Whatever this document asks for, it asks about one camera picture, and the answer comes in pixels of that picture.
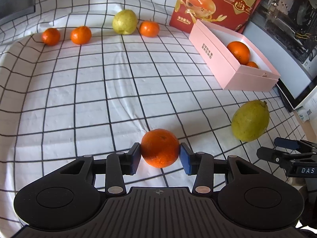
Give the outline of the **orange box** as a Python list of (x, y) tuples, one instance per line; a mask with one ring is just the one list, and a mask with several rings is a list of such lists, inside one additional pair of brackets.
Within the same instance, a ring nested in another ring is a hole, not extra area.
[(246, 66), (252, 67), (252, 68), (259, 68), (259, 66), (257, 65), (257, 63), (253, 62), (253, 61), (249, 61), (246, 63)]

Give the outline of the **yellow-green pear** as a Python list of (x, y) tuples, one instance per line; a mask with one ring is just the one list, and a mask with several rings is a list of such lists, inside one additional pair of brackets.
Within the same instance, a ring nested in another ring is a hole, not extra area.
[(118, 12), (112, 21), (113, 30), (120, 35), (132, 34), (138, 24), (138, 18), (132, 10)]
[(242, 142), (251, 142), (264, 134), (270, 122), (267, 103), (261, 100), (243, 104), (233, 115), (233, 135)]

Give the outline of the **small orange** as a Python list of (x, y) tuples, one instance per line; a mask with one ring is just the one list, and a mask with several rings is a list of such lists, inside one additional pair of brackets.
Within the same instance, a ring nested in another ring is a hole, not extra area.
[(180, 142), (176, 136), (164, 129), (147, 132), (141, 140), (141, 155), (154, 168), (165, 168), (174, 164), (180, 154)]

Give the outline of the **mandarin beside far pear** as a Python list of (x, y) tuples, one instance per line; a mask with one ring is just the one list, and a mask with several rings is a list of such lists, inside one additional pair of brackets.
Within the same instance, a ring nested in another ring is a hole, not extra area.
[(143, 21), (139, 27), (140, 34), (148, 38), (155, 38), (159, 34), (159, 31), (160, 27), (157, 22)]

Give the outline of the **orange inside pink box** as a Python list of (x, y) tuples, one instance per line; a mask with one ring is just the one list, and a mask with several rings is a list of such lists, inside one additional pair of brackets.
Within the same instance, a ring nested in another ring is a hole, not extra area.
[(230, 42), (227, 45), (227, 49), (234, 55), (240, 64), (246, 65), (249, 62), (250, 50), (243, 42)]

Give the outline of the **mandarin far left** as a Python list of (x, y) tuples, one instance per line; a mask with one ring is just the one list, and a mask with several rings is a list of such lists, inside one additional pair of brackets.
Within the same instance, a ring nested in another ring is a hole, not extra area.
[(42, 33), (42, 42), (48, 46), (55, 46), (60, 41), (60, 31), (55, 28), (46, 29)]

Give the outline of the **glass-sided computer case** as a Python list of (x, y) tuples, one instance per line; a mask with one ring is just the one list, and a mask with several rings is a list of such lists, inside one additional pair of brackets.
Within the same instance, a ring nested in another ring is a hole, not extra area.
[(261, 0), (243, 34), (280, 77), (277, 88), (289, 111), (316, 93), (316, 0)]

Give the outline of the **white black grid tablecloth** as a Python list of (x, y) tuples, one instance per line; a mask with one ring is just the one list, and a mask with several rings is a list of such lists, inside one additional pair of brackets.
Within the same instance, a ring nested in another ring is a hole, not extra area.
[[(261, 146), (277, 137), (305, 136), (276, 89), (226, 91), (188, 35), (169, 25), (176, 0), (35, 0), (35, 12), (1, 26), (1, 237), (21, 229), (16, 193), (78, 156), (106, 158), (125, 152), (157, 128), (169, 130), (196, 152), (218, 159), (237, 155), (280, 179), (284, 171), (259, 160)], [(132, 10), (130, 35), (117, 34), (115, 15)], [(139, 32), (157, 22), (155, 38)], [(87, 44), (70, 39), (91, 29)], [(55, 46), (42, 42), (60, 31)], [(231, 123), (245, 103), (267, 103), (270, 122), (262, 136), (238, 140)]]

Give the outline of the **mandarin middle of cluster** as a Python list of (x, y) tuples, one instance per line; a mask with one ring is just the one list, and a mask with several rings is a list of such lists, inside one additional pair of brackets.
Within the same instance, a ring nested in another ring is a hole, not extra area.
[(72, 30), (70, 39), (74, 44), (87, 44), (92, 37), (91, 29), (87, 26), (80, 26)]

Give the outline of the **pink rectangular gift box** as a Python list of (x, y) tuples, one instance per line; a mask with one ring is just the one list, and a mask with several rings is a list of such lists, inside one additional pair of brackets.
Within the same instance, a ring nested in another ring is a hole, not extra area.
[[(268, 92), (280, 78), (263, 53), (238, 32), (198, 20), (192, 27), (189, 40), (225, 90)], [(240, 41), (249, 48), (250, 60), (259, 66), (258, 69), (238, 62), (227, 49), (232, 41)]]

